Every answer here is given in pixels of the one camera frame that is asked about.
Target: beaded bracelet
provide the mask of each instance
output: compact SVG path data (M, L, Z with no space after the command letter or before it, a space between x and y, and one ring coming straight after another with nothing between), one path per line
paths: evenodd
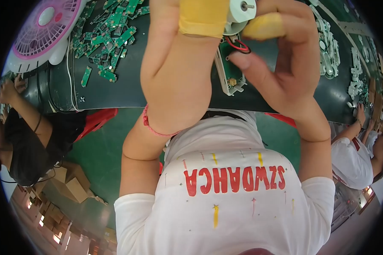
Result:
M142 119L143 119L143 125L144 126L147 126L147 128L154 134L154 135L158 135L158 136L163 136L163 137L172 137L174 135L177 135L178 133L180 133L180 131L177 131L176 133L173 133L173 134L170 134L170 135L164 135L164 134L160 134L158 132L156 132L155 130L153 130L150 126L149 126L149 120L148 120L148 117L146 115L147 113L147 109L148 109L148 105L146 104L144 110L143 110L143 113L142 113Z

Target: pink fan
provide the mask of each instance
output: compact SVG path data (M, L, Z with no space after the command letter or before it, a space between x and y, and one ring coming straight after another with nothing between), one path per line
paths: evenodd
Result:
M68 36L89 0L42 0L21 28L7 58L14 73L31 71L47 60L59 64Z

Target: fan grille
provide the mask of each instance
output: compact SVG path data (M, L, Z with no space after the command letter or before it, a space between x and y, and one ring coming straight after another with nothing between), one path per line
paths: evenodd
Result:
M20 57L31 57L47 52L51 45L61 38L64 32L71 26L81 0L43 0L32 11L26 23L21 28L13 49ZM54 17L51 21L40 26L38 19L41 13L47 8L55 9Z

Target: red wire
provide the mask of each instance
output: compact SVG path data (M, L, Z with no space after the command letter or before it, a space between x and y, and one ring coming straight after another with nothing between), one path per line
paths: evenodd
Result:
M227 43L230 44L230 46L233 47L233 48L236 48L236 49L238 49L240 51L249 51L250 50L247 45L245 45L243 42L241 42L238 39L236 39L236 41L239 42L241 45L243 45L245 48L237 47L234 44L232 44L230 39L228 38L228 36L226 36L225 39L227 40Z

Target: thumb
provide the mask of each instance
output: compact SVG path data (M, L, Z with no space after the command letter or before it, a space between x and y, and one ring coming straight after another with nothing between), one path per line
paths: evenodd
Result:
M282 95L283 90L278 84L274 73L269 70L267 64L257 54L243 54L235 51L228 57L265 100Z

